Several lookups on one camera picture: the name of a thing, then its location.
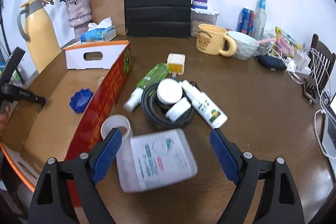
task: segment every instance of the red cardboard box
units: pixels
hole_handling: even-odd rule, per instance
[[[21,180],[34,191],[38,176],[50,157],[70,160],[90,151],[101,140],[100,128],[110,115],[132,69],[129,41],[109,42],[125,45],[110,70],[68,70],[61,52],[31,83],[29,90],[48,96],[44,108],[21,101],[15,108],[1,138],[0,147]],[[105,77],[100,85],[98,80]],[[80,89],[94,92],[83,114],[69,106]],[[73,183],[69,188],[74,206],[79,206]]]

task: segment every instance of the cardboard box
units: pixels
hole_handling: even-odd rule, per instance
[[[124,41],[77,42],[66,47],[68,69],[109,69],[125,47]]]
[[[74,159],[101,140],[100,127],[110,115],[132,68],[130,42],[116,41],[115,46],[119,54],[110,70],[68,70],[62,51],[28,88],[36,95],[49,96],[44,108],[38,112],[39,105],[26,101],[15,108],[0,147],[32,191],[48,158]],[[98,86],[101,77],[105,78]],[[94,96],[85,112],[76,114],[69,106],[70,98],[87,88],[95,92]],[[74,183],[69,183],[69,188],[74,205],[79,206]]]

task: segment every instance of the blue gripper pad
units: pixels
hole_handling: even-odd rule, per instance
[[[94,185],[103,180],[109,170],[116,154],[121,146],[122,134],[116,130],[113,137],[109,140],[105,148],[94,163],[94,172],[91,180]]]
[[[240,182],[237,163],[215,130],[210,132],[210,144],[217,156],[220,165],[222,166],[226,178],[233,181],[233,183],[237,185]]]

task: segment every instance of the soda can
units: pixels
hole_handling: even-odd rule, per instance
[[[237,32],[242,32],[244,34],[251,36],[253,31],[253,19],[254,19],[254,12],[247,8],[243,8],[239,15]]]

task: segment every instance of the person's hand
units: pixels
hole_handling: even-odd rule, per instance
[[[6,111],[2,114],[0,114],[0,137],[2,136],[3,132],[6,128],[6,123],[8,121],[9,112],[11,111],[11,108],[9,106],[6,107]]]

